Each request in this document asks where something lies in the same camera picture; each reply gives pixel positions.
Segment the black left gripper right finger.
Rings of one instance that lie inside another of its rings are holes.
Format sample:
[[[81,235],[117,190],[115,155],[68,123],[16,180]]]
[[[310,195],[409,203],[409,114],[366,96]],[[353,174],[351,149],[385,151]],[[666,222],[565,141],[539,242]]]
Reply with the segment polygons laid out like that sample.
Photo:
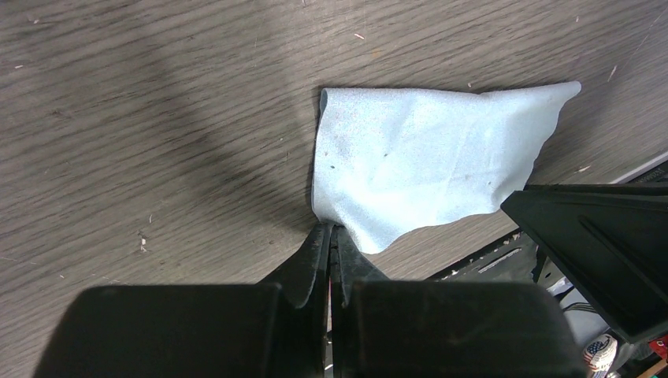
[[[330,239],[336,377],[584,377],[554,298],[533,283],[390,280]]]

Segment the light blue cleaning cloth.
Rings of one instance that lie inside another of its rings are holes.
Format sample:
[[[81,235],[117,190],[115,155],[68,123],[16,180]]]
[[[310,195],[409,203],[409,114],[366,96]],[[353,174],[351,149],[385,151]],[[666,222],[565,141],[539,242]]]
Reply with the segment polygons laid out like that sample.
[[[526,185],[580,91],[577,81],[482,94],[325,88],[313,211],[365,254],[418,228],[494,213]]]

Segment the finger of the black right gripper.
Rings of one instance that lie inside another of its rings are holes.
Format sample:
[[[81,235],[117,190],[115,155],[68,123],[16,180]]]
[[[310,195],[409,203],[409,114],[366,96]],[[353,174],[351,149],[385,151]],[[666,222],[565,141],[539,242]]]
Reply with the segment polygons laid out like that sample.
[[[630,343],[667,333],[667,185],[532,185],[501,210]]]

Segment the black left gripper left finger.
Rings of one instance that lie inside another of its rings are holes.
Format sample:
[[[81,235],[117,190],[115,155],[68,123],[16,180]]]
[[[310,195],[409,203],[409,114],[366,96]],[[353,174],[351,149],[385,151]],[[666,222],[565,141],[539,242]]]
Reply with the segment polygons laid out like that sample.
[[[78,294],[37,377],[322,377],[329,224],[253,284],[113,285]]]

